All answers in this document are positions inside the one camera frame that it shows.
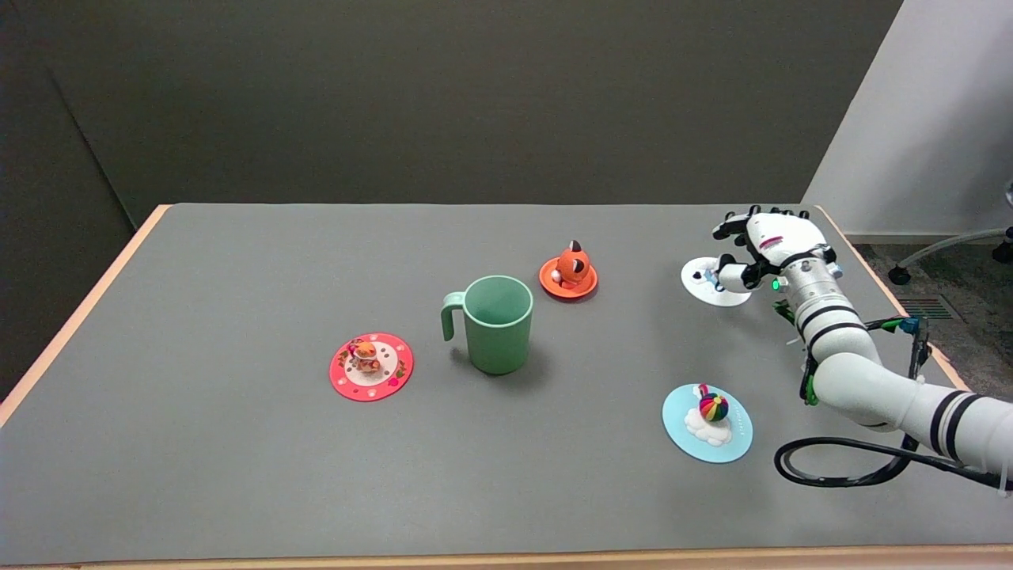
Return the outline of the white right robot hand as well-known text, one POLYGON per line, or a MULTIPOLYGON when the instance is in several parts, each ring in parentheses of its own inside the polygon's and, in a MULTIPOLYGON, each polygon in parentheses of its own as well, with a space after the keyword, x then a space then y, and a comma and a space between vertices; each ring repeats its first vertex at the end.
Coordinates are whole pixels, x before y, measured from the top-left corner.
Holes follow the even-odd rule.
POLYGON ((808 219, 807 211, 773 208, 764 212, 753 205, 748 212, 728 213, 723 222, 713 228, 717 241, 733 238, 745 248, 753 262, 739 263, 724 253, 706 274, 716 290, 734 293, 750 292, 767 276, 780 276, 789 264, 800 260, 819 260, 835 278, 843 277, 837 255, 825 235, 808 219))

